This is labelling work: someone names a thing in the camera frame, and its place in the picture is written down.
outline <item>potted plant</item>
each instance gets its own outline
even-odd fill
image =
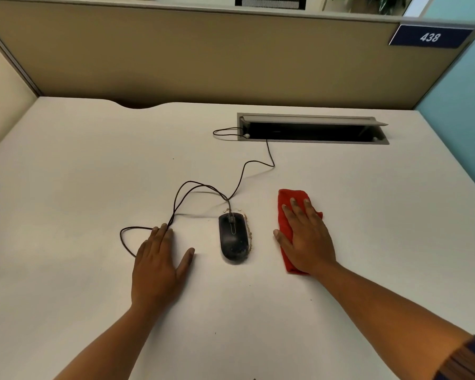
[[[391,15],[393,14],[394,8],[398,4],[401,4],[405,8],[406,0],[367,0],[367,5],[364,7],[365,10],[355,11],[354,7],[352,7],[352,12],[357,12],[357,13],[378,12],[381,15]]]

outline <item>forearm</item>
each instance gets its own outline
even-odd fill
[[[337,264],[315,274],[401,380],[431,380],[468,332]]]
[[[55,378],[55,380],[127,380],[159,315],[130,308]]]

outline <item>person's left arm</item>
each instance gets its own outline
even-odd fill
[[[193,259],[186,251],[178,268],[171,256],[173,231],[163,224],[137,252],[132,273],[132,305],[96,338],[55,380],[127,380],[158,317],[179,296]]]

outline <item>blue wall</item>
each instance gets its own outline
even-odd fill
[[[425,17],[475,21],[475,0],[434,0]],[[475,43],[418,110],[475,181]]]

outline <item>person's left hand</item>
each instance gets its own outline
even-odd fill
[[[132,306],[157,317],[180,295],[195,249],[186,251],[174,268],[171,255],[173,230],[162,224],[139,247],[132,272]]]

